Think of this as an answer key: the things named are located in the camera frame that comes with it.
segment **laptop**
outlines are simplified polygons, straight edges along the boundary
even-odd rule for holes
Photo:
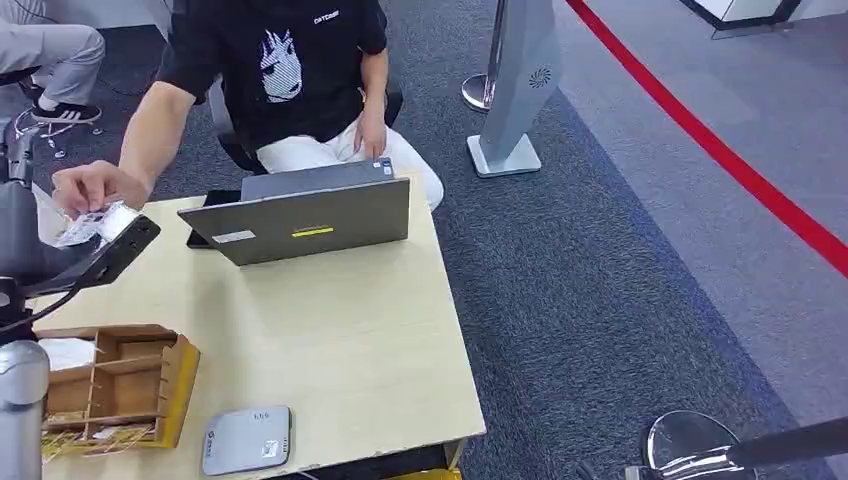
[[[241,201],[177,214],[239,266],[407,238],[409,179],[388,159],[351,163],[250,177]]]

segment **sneaker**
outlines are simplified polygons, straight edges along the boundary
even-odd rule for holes
[[[37,102],[41,97],[41,94],[44,93],[44,87],[36,85],[30,77],[26,77],[18,82],[18,86],[21,87],[21,91],[24,92],[24,95],[26,95],[28,99],[32,100],[33,103]]]
[[[98,107],[72,103],[60,103],[53,110],[44,110],[37,104],[32,108],[32,118],[47,123],[92,123],[101,113]]]

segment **wooden compartment tray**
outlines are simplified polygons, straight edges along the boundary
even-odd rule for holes
[[[159,325],[37,332],[94,342],[94,363],[50,372],[43,429],[75,432],[62,453],[96,451],[105,428],[149,425],[132,447],[174,448],[185,420],[200,352]]]

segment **yellow sticker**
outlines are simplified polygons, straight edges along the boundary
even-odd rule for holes
[[[325,227],[325,228],[313,228],[312,230],[303,230],[300,232],[292,233],[292,237],[308,237],[309,235],[320,235],[322,233],[331,233],[335,229],[333,227]]]

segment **robotic arm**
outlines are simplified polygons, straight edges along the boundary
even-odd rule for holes
[[[10,127],[0,138],[0,480],[38,480],[50,367],[35,342],[33,322],[84,288],[112,283],[160,229],[138,215],[121,225],[111,242],[95,235],[72,247],[42,243],[32,192],[32,138],[37,132],[25,132],[10,149]],[[26,308],[29,299],[62,292],[65,296],[38,313]]]

